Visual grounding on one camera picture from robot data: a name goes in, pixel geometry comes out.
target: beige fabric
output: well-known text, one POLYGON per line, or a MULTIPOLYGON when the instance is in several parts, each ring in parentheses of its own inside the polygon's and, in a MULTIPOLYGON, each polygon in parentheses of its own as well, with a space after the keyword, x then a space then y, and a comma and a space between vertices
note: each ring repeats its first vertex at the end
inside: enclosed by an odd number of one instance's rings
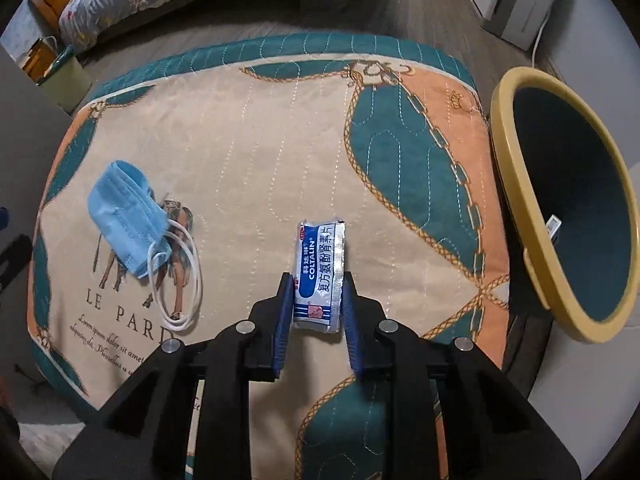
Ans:
MULTIPOLYGON (((145 173, 156 197, 167 194, 194 214, 204 299, 196 327, 178 336, 187 343, 214 337, 245 318, 255 301, 275 293, 281 273, 292 270, 296 226, 303 219, 343 218, 347 269, 358 292, 379 300, 389 317, 417 333, 443 323, 478 296, 478 287, 402 224, 351 167, 343 145, 354 91, 348 79, 283 84, 250 77, 240 66, 158 80, 135 104, 102 111, 78 172, 41 212, 50 344, 71 362, 84 397, 96 408, 168 337, 156 306, 143 307, 148 283, 128 274, 116 292, 114 266, 105 288, 99 288, 110 253, 104 241, 92 271, 98 230, 86 199, 118 158, 145 173), (126 351, 100 334, 117 338, 126 351)), ((165 279, 162 290, 171 305, 172 280, 165 279)), ((313 403, 348 375, 340 335, 292 333, 281 380, 251 385, 255 477, 292 478, 300 423, 313 403)))

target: blue surgical mask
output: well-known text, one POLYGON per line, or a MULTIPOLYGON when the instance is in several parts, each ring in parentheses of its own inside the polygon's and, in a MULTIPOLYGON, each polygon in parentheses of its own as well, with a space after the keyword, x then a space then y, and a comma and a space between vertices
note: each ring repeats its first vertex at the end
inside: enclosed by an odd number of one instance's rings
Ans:
POLYGON ((171 254, 164 233, 169 222, 153 199, 144 174, 134 165, 116 160, 95 183, 87 201, 89 215, 127 270, 137 278, 148 274, 147 254, 153 245, 154 269, 171 254))

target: yellow trash can rim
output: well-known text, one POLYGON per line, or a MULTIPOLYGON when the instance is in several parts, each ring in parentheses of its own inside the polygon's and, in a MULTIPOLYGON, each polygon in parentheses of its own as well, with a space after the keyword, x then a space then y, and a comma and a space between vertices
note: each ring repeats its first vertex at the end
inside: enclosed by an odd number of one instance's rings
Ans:
POLYGON ((600 118, 582 98, 556 78, 533 68, 509 70, 495 88, 491 100, 492 142, 502 186, 518 236, 523 260, 540 301, 550 308, 562 328, 573 338, 605 342, 615 336, 631 313, 638 291, 638 206, 626 164, 600 118), (516 133, 513 101, 523 88, 542 89, 571 105, 597 132, 615 166, 628 205, 630 266, 622 298, 602 321, 594 320, 577 301, 545 227, 516 133))

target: blue label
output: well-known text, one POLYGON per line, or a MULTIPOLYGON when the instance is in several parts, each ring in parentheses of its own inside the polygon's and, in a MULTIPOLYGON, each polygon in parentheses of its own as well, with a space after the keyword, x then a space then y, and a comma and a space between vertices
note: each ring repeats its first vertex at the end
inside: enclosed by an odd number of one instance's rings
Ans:
POLYGON ((302 298, 310 298, 316 290, 318 278, 318 227, 304 227, 302 238, 302 257, 300 258, 300 287, 298 293, 302 298))

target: silver screw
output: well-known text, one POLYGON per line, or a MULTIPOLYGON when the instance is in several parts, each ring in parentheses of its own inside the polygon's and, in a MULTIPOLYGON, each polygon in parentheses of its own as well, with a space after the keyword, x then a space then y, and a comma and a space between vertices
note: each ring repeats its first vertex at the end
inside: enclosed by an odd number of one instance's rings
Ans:
POLYGON ((463 352, 469 352, 469 350, 474 347, 474 342, 468 337, 457 337, 453 343, 458 350, 462 350, 463 352))
POLYGON ((236 330, 241 334, 250 334, 255 330, 255 323, 245 319, 236 325, 236 330))
POLYGON ((393 319, 383 319, 378 324, 378 328, 387 334, 392 334, 396 330, 398 330, 398 323, 396 323, 393 319))
POLYGON ((162 342, 162 351, 165 354, 172 354, 178 351, 180 348, 180 340, 172 337, 171 339, 166 339, 162 342))

